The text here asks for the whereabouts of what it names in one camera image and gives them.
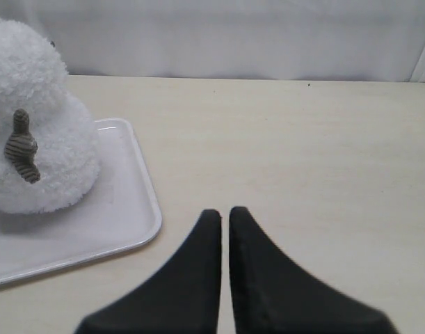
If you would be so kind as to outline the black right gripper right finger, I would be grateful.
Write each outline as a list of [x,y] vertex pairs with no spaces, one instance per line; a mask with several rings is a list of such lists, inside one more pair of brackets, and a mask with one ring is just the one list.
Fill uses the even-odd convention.
[[237,333],[396,333],[382,311],[315,278],[285,255],[246,207],[229,216]]

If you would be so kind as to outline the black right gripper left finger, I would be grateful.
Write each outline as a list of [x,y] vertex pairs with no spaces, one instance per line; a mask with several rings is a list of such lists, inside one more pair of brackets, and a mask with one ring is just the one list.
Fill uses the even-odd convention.
[[84,317],[77,333],[216,333],[222,278],[220,213],[205,209],[150,278]]

